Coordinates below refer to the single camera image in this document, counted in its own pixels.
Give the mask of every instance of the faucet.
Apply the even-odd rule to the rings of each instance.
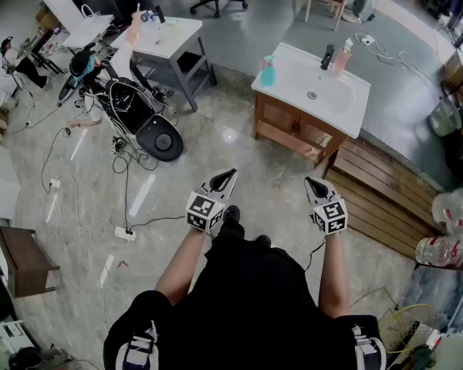
[[[331,58],[333,57],[333,53],[334,53],[334,45],[328,44],[323,60],[321,60],[321,69],[327,70],[327,68],[330,65]]]

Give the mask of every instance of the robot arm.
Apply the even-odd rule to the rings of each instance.
[[[348,227],[345,201],[331,182],[321,178],[306,177],[303,181],[307,199],[313,209],[312,221],[324,234],[332,234]]]
[[[188,198],[185,208],[188,224],[206,232],[213,228],[223,218],[237,177],[236,169],[216,170],[208,174]]]

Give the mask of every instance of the white sink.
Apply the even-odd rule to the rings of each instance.
[[[333,73],[333,64],[322,70],[321,58],[280,43],[273,55],[276,84],[263,86],[261,73],[252,88],[282,100],[357,138],[367,106],[370,84],[346,70]]]

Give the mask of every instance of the black shirt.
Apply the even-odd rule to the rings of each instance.
[[[351,328],[378,336],[375,317],[322,313],[303,269],[283,250],[237,240],[214,245],[206,258],[194,289],[176,306],[160,292],[137,296],[110,329],[106,369],[151,320],[162,369],[356,368]]]

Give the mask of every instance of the teal bottle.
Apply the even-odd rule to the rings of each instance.
[[[273,63],[273,55],[266,56],[262,60],[261,83],[263,86],[273,86],[276,84],[276,69]]]

